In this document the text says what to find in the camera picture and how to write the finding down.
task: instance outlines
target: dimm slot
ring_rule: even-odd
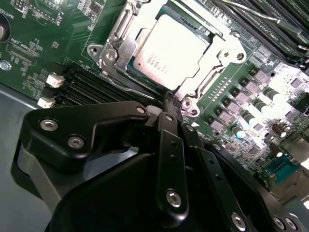
[[[259,11],[259,9],[257,9],[248,0],[237,0],[237,2],[242,4],[242,5],[249,7],[251,9],[255,10],[255,11]],[[255,17],[248,12],[245,12],[245,11],[242,11],[242,10],[241,10],[241,12],[245,16],[245,18],[247,18],[247,19],[251,18],[253,22],[256,20],[261,25],[263,25],[266,28],[266,30],[263,31],[261,29],[260,31],[263,32],[264,34],[266,34],[267,36],[269,36],[271,39],[274,38],[274,36],[276,36],[277,38],[275,40],[277,40],[277,41],[275,41],[275,42],[281,44],[281,47],[283,47],[283,49],[285,49],[288,54],[290,54],[291,56],[303,57],[304,54],[296,51],[298,44],[296,44],[293,40],[291,40],[281,29],[278,28],[278,26],[275,26],[274,24],[268,23],[265,20],[262,20],[258,17]]]
[[[79,86],[79,84],[73,84],[71,85],[71,88],[75,89],[76,91],[79,91],[85,97],[92,99],[96,103],[104,103],[104,102],[117,102],[124,101],[123,99],[115,99],[107,94],[99,94],[98,92],[95,92],[93,89],[88,88],[87,86]]]
[[[102,96],[105,95],[105,96],[111,97],[113,99],[113,101],[115,101],[115,102],[128,100],[128,98],[123,97],[123,96],[111,91],[110,89],[106,88],[103,85],[97,85],[94,81],[92,81],[90,79],[80,78],[78,80],[75,80],[72,83],[72,85],[82,85],[83,87],[92,88],[93,91],[99,92]]]
[[[291,12],[298,21],[309,29],[309,15],[292,0],[281,0],[281,4]]]
[[[277,0],[251,0],[253,4],[258,7],[263,13],[270,14],[289,24],[300,28],[302,33],[296,35],[295,33],[287,31],[286,33],[295,40],[296,43],[309,43],[309,31],[303,24],[301,24],[288,10],[286,10]]]

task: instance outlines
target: screw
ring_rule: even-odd
[[[45,131],[55,131],[58,129],[58,123],[51,119],[44,119],[40,122],[40,127]]]
[[[140,107],[137,107],[136,108],[138,112],[140,112],[141,114],[144,114],[145,113],[145,110],[140,108]]]
[[[68,139],[68,144],[72,148],[79,149],[85,145],[85,142],[80,137],[72,136]]]
[[[2,69],[3,71],[10,71],[12,69],[12,66],[6,60],[2,60],[0,61],[0,69]]]
[[[94,56],[96,56],[98,54],[98,51],[95,47],[90,48],[90,53]]]
[[[216,150],[221,151],[221,147],[220,147],[219,145],[213,144],[213,147],[214,147]]]
[[[243,219],[237,214],[233,213],[232,216],[232,221],[234,225],[240,230],[240,231],[245,231],[246,230],[246,224],[243,221]]]
[[[187,125],[187,128],[189,129],[189,131],[194,132],[194,128],[193,128],[193,127],[191,127],[190,125]]]
[[[196,116],[197,114],[198,114],[197,110],[192,110],[192,111],[191,111],[191,115],[192,115],[192,116]]]
[[[115,57],[114,57],[114,56],[112,55],[112,53],[110,53],[110,52],[106,53],[106,58],[107,58],[108,60],[110,60],[110,61],[115,60]]]
[[[282,222],[279,218],[274,217],[274,222],[276,223],[276,225],[277,225],[280,229],[282,229],[282,230],[285,229],[285,226],[284,226],[283,222]]]
[[[239,53],[239,54],[237,55],[237,59],[238,59],[238,60],[242,60],[244,57],[245,57],[245,55],[244,55],[243,53]]]
[[[240,33],[238,31],[231,31],[230,35],[233,35],[236,38],[240,37]]]
[[[294,224],[294,222],[292,222],[288,217],[285,218],[286,222],[288,223],[288,225],[293,229],[293,230],[297,230],[296,225]]]
[[[182,200],[181,200],[180,196],[178,195],[178,193],[176,193],[173,190],[167,191],[166,199],[167,199],[168,203],[175,208],[178,208],[182,205]]]
[[[167,118],[169,121],[172,121],[172,120],[173,120],[173,118],[172,118],[171,116],[169,116],[169,115],[166,115],[166,118]]]

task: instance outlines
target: black component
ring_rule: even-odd
[[[261,83],[265,83],[265,84],[270,83],[269,76],[266,73],[264,73],[262,70],[257,70],[256,74],[253,77]]]
[[[243,111],[243,108],[229,98],[223,101],[223,105],[235,114],[240,114]]]
[[[211,117],[208,121],[208,124],[211,128],[213,128],[216,131],[222,131],[227,128],[227,126],[223,123],[221,123],[219,120]]]
[[[259,149],[257,147],[253,147],[251,148],[251,150],[249,151],[251,154],[256,154],[258,153]]]
[[[137,108],[144,110],[145,113],[140,113]],[[142,123],[148,118],[146,109],[134,101],[109,103],[104,106],[104,110],[100,104],[42,109],[26,114],[20,139],[28,152],[55,168],[66,173],[78,172],[83,168],[95,146],[94,135],[123,131],[128,122]],[[40,122],[44,119],[52,119],[60,126],[65,125],[66,129],[43,130]],[[81,137],[84,147],[75,149],[69,146],[68,139],[73,136]]]
[[[286,115],[285,115],[289,120],[292,120],[295,116],[295,114],[292,111],[289,111]]]
[[[249,80],[248,78],[245,78],[241,83],[241,86],[243,86],[246,90],[248,90],[251,93],[256,93],[259,94],[261,93],[261,89],[259,88],[259,86],[257,86],[257,84],[252,81]]]
[[[226,123],[230,123],[235,120],[235,117],[230,115],[227,111],[223,110],[222,108],[218,108],[215,111],[216,115],[218,118],[220,118],[222,121]]]
[[[165,103],[165,109],[175,106],[168,97]],[[20,136],[24,153],[16,157],[23,169],[31,163],[25,165],[22,155],[30,155],[48,167],[46,176],[79,171],[78,176],[98,148],[104,154],[124,146],[140,148],[137,155],[71,188],[57,205],[49,232],[292,232],[273,221],[277,217],[285,224],[290,216],[285,209],[220,144],[204,149],[195,129],[176,120],[177,111],[162,112],[152,127],[146,126],[147,110],[133,101],[30,112]],[[41,121],[47,118],[59,127],[43,130]],[[82,138],[84,147],[68,148],[71,135]],[[42,190],[37,174],[29,175]],[[72,174],[65,177],[74,181]],[[205,209],[211,212],[207,217]]]
[[[238,88],[234,89],[231,94],[233,95],[235,99],[237,99],[241,103],[251,103],[252,102],[251,98],[249,98],[247,94],[240,91]]]
[[[231,151],[236,151],[236,148],[231,147],[230,150],[231,150]]]
[[[294,88],[299,87],[302,84],[301,80],[295,78],[295,80],[291,83],[291,86],[293,86]]]
[[[272,125],[271,129],[281,138],[286,135],[286,132],[278,124]]]
[[[309,117],[309,94],[306,95],[300,100],[300,102],[295,106],[295,109],[303,113],[305,116]]]
[[[270,133],[265,134],[265,139],[269,140],[272,138],[272,135]]]
[[[11,38],[12,28],[7,18],[0,13],[0,44],[8,42]]]
[[[261,124],[256,124],[255,126],[254,126],[254,129],[256,130],[256,131],[260,131],[261,129],[263,129],[263,126],[261,125]]]
[[[265,163],[265,160],[263,158],[258,158],[256,161],[255,161],[258,165],[262,165]]]

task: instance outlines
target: green circuit board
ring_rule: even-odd
[[[86,11],[89,1],[85,0],[1,1],[0,12],[11,24],[12,37],[1,44],[0,56],[12,69],[1,70],[0,81],[38,99],[54,62],[75,62],[99,72],[86,53],[86,45],[106,41],[123,0],[96,2],[95,14]]]
[[[3,0],[0,13],[9,21],[12,36],[7,43],[0,44],[0,59],[8,61],[10,71],[0,70],[0,81],[11,88],[38,99],[45,86],[48,74],[54,62],[60,64],[76,63],[93,73],[102,70],[86,52],[89,44],[104,44],[116,22],[124,0]],[[268,6],[267,1],[261,4]],[[231,64],[210,87],[199,101],[202,112],[197,118],[185,118],[196,128],[204,140],[222,140],[229,144],[229,152],[250,172],[263,171],[276,157],[269,156],[270,150],[263,142],[271,126],[288,125],[290,133],[301,133],[309,126],[309,119],[292,106],[302,98],[307,90],[309,78],[300,70],[283,64],[277,56],[266,49],[254,36],[228,16],[221,13],[211,2],[204,1],[204,7],[223,24],[240,33],[240,41],[247,52],[247,60],[241,65]],[[226,124],[226,129],[213,130],[209,119],[225,98],[231,97],[231,91],[239,87],[244,78],[253,79],[257,70],[269,75],[270,83],[259,84],[262,93],[271,87],[285,96],[281,105],[267,100],[263,94],[251,94],[253,102],[265,101],[274,111],[272,115],[260,115],[252,104],[241,104],[246,112],[253,113],[263,125],[260,131],[254,131],[243,121],[241,115],[234,115],[235,121]],[[295,78],[301,81],[298,88],[291,86]],[[286,113],[292,111],[293,119],[287,119]],[[232,129],[241,126],[246,138],[235,137]],[[273,134],[272,142],[280,146],[282,138]],[[256,160],[264,158],[263,164]]]

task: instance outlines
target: black mounting arm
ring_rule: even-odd
[[[46,231],[302,231],[223,147],[203,147],[180,107],[168,93],[161,113],[134,101],[28,113],[12,175],[53,212]],[[85,180],[88,160],[130,147]]]

